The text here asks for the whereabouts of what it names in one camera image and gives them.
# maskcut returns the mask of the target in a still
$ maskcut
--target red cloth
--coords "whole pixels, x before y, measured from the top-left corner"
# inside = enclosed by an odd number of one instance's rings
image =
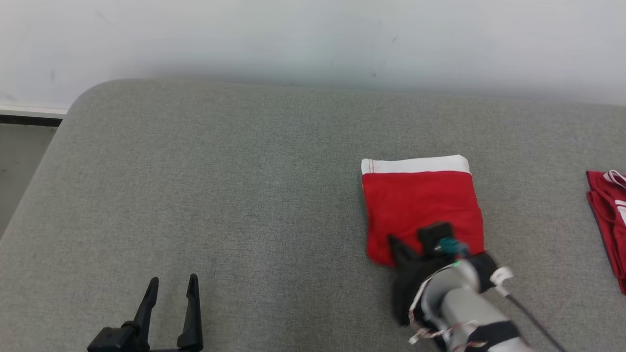
[[[485,251],[483,217],[462,156],[401,162],[365,159],[362,171],[369,221],[367,255],[372,262],[394,265],[389,234],[421,254],[417,229],[439,221],[452,223],[454,237],[465,242],[470,253]]]
[[[616,174],[615,171],[587,172],[591,188],[587,199],[598,222],[613,272],[622,293],[626,294],[626,188],[620,184],[623,179],[611,177],[611,173]]]

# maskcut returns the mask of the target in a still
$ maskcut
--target cable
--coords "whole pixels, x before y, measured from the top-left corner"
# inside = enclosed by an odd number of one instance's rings
[[[554,337],[552,337],[548,330],[541,325],[541,323],[539,323],[539,321],[524,306],[522,306],[517,299],[515,299],[511,294],[507,294],[505,298],[519,308],[520,311],[524,313],[524,315],[526,315],[526,317],[528,317],[528,319],[530,319],[530,321],[537,327],[537,329],[539,329],[539,331],[541,331],[541,333],[550,340],[554,347],[561,352],[567,352],[567,350]]]

